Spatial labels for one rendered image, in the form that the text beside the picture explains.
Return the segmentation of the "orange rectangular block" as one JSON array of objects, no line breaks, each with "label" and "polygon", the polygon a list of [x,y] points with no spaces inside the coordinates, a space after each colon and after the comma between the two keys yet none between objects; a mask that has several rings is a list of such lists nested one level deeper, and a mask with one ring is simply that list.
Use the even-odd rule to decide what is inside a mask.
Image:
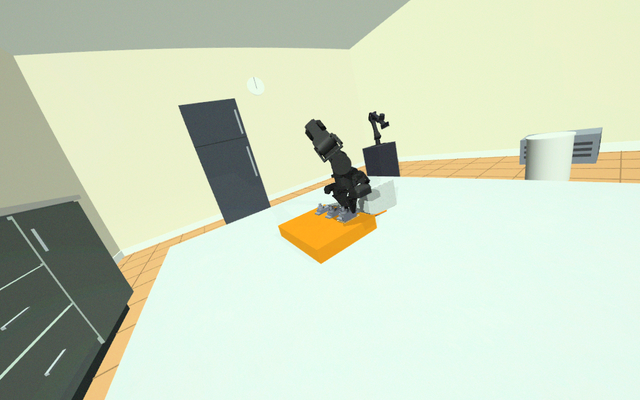
[{"label": "orange rectangular block", "polygon": [[278,225],[280,234],[321,264],[377,229],[375,216],[357,213],[341,222],[337,219],[340,210],[319,203],[316,209]]}]

